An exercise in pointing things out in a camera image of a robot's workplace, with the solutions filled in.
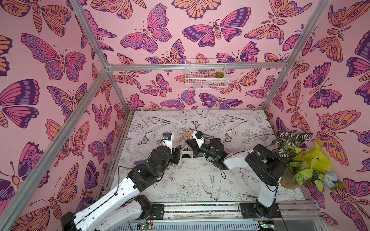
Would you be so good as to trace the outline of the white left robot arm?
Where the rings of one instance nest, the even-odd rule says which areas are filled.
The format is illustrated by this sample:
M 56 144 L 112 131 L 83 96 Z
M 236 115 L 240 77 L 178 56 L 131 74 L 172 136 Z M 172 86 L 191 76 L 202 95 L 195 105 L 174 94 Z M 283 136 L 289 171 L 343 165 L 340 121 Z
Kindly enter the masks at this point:
M 146 219 L 152 208 L 141 193 L 159 181 L 167 167 L 178 161 L 181 147 L 161 145 L 150 157 L 136 165 L 118 185 L 95 203 L 77 213 L 68 212 L 61 218 L 64 231 L 112 231 L 135 219 Z

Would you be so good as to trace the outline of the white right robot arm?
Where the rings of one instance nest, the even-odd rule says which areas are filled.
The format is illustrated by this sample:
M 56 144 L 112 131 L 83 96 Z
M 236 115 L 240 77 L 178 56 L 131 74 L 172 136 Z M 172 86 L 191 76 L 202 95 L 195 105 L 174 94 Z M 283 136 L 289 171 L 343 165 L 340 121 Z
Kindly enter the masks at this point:
M 287 167 L 280 156 L 260 144 L 249 151 L 229 155 L 220 138 L 213 138 L 208 144 L 204 138 L 189 139 L 186 144 L 192 149 L 193 155 L 204 157 L 221 171 L 237 168 L 251 170 L 262 181 L 255 209 L 260 216 L 270 211 Z

